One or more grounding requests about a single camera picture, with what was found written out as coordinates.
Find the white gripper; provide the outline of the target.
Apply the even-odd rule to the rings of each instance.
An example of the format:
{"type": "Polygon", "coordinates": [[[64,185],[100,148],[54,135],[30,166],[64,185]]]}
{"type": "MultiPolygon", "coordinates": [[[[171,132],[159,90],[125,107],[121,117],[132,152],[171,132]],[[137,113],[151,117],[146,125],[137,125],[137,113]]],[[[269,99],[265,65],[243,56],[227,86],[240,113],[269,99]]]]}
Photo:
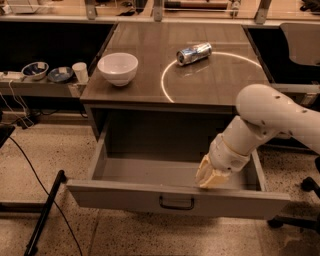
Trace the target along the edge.
{"type": "Polygon", "coordinates": [[[230,149],[221,133],[211,142],[208,156],[202,158],[195,176],[196,183],[203,189],[226,183],[229,179],[228,173],[240,172],[250,160],[249,156],[240,155],[230,149]]]}

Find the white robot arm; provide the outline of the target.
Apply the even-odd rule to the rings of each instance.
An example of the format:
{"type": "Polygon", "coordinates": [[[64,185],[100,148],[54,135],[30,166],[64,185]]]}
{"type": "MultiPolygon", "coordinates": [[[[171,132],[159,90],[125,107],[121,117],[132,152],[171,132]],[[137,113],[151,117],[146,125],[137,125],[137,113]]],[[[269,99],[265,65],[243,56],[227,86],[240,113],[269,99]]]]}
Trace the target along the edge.
{"type": "Polygon", "coordinates": [[[211,142],[195,179],[202,189],[223,184],[240,172],[251,153],[280,133],[320,153],[320,113],[296,104],[262,84],[243,88],[236,97],[238,114],[211,142]]]}

